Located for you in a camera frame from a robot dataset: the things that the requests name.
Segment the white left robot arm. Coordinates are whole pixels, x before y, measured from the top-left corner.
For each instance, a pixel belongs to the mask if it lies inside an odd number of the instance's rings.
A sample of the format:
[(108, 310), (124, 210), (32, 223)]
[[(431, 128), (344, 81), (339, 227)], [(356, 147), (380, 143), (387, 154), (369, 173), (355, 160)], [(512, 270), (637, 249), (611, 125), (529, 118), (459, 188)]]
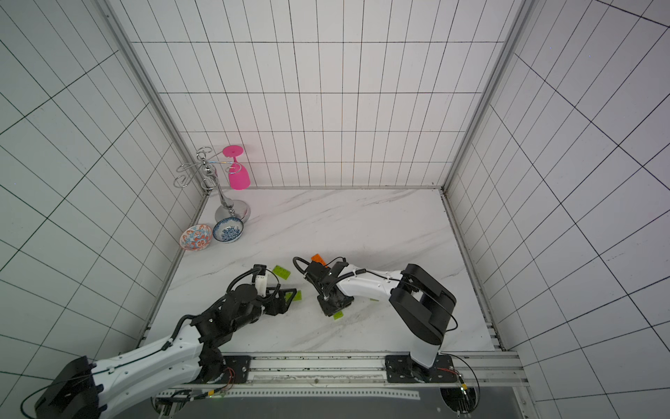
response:
[(295, 288), (266, 287), (264, 265), (231, 281), (225, 294), (200, 314), (185, 314), (171, 335), (113, 358), (81, 356), (64, 366), (49, 385), (32, 393), (33, 418), (109, 418), (160, 392), (192, 401), (247, 382), (251, 358), (225, 355), (221, 346), (239, 329), (263, 315), (285, 314), (298, 295)]

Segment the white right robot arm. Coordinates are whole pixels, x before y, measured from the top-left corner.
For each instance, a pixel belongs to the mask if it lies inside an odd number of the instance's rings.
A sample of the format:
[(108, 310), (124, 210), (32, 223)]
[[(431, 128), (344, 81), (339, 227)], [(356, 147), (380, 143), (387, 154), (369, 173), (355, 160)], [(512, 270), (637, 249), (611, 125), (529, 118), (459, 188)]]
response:
[(387, 301), (416, 341), (409, 357), (422, 370), (434, 366), (446, 333), (458, 328), (455, 295), (420, 265), (382, 272), (350, 264), (346, 258), (324, 265), (293, 258), (293, 265), (318, 295), (324, 315), (333, 317), (357, 297)]

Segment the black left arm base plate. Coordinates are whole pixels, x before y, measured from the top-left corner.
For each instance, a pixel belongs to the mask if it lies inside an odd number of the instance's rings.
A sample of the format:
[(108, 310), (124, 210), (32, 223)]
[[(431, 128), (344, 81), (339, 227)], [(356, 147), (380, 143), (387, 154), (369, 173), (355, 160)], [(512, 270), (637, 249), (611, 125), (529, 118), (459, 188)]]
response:
[(218, 359), (202, 361), (201, 372), (197, 376), (198, 383), (244, 384), (251, 371), (251, 357), (248, 355), (223, 356)]

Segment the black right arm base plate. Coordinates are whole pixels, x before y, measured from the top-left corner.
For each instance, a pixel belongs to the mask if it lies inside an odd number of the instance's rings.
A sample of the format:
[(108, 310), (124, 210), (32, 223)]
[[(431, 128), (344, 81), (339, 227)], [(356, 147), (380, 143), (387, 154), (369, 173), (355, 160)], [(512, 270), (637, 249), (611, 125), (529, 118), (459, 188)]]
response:
[(386, 355), (387, 381), (395, 384), (454, 383), (457, 374), (449, 355), (439, 354), (431, 367), (413, 361), (409, 354)]

